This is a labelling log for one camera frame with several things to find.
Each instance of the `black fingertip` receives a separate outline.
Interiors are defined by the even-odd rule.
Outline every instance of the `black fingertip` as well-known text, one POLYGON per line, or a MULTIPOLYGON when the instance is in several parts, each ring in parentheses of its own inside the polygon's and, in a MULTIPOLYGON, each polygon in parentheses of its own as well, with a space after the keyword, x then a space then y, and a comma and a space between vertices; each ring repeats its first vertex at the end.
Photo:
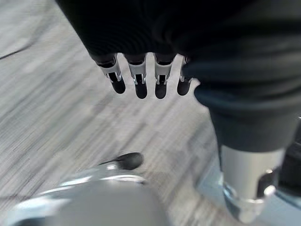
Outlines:
POLYGON ((184 80, 184 82, 181 82, 181 80, 179 80, 177 88, 178 94, 181 96, 185 96, 189 91, 190 84, 191 82, 187 80, 184 80))
POLYGON ((136 89, 137 97, 139 97, 140 99, 146 98, 146 96, 147 96, 146 83, 145 84, 138 83, 138 85, 135 85, 135 89, 136 89))
POLYGON ((158 99, 163 99, 166 95, 166 87, 167 85, 164 84, 156 84, 155 87, 155 95, 158 99))
POLYGON ((143 155, 139 152, 124 154, 115 159, 124 170, 134 170, 142 165, 143 155))
POLYGON ((124 84, 123 78, 121 78, 120 81, 113 82, 112 86, 116 93, 122 94, 126 91, 126 85, 124 84))

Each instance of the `black sleeve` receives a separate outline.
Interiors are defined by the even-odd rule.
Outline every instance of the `black sleeve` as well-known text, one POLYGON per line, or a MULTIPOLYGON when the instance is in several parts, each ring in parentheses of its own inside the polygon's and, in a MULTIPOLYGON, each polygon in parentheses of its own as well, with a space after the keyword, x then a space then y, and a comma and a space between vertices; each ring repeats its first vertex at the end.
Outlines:
POLYGON ((92 58, 189 57, 218 141, 245 151, 288 146, 301 107, 299 0, 57 0, 92 58))

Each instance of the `robotic finger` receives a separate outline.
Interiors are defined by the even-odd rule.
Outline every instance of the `robotic finger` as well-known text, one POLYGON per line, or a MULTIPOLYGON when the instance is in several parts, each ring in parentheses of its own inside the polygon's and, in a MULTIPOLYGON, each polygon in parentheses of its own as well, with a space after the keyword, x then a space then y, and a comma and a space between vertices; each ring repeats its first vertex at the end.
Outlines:
POLYGON ((101 68, 104 75, 112 83, 113 89, 119 94, 124 93, 126 86, 121 75, 117 54, 107 54, 98 57, 96 63, 101 68))
POLYGON ((131 76, 134 80, 136 95, 140 99, 147 96, 146 87, 146 54, 129 55, 124 54, 130 68, 131 76))
MULTIPOLYGON (((187 57, 184 57, 182 60, 181 68, 187 63, 188 63, 188 59, 187 59, 187 57)), ((192 81, 192 78, 185 78, 185 76, 183 75, 182 69, 181 69, 180 78, 179 78, 178 87, 177 87, 177 91, 178 91, 179 95, 185 96, 188 93, 191 81, 192 81)))
POLYGON ((154 53, 155 57, 155 95, 158 99, 163 99, 166 95, 167 81, 173 65, 175 54, 164 55, 154 53))

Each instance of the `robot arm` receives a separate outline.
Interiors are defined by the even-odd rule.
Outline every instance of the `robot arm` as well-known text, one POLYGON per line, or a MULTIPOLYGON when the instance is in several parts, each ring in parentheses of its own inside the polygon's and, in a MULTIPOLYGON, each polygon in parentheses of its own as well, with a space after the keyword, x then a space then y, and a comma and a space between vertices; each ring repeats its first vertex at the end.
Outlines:
MULTIPOLYGON (((214 124, 228 209, 241 222, 253 221, 276 189, 285 149, 297 128, 301 2, 57 2, 119 93, 125 90, 120 69, 110 71, 116 65, 106 68, 102 56, 155 52, 189 59, 180 81, 201 82, 195 96, 209 108, 214 124)), ((131 59, 136 92, 144 98, 145 61, 131 59)))

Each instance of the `gray floor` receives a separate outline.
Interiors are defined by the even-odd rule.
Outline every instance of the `gray floor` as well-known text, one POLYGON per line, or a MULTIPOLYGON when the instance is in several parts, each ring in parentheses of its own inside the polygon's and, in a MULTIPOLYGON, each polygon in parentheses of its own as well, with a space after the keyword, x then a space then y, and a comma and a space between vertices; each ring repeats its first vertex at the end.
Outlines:
POLYGON ((158 100, 147 56, 149 94, 140 100, 123 56, 127 90, 118 95, 52 2, 0 0, 0 33, 0 57, 30 46, 0 60, 0 219, 73 172, 142 152, 138 171, 175 226, 239 225, 194 189, 216 144, 207 109, 193 96, 197 82, 187 96, 176 93, 181 57, 158 100))

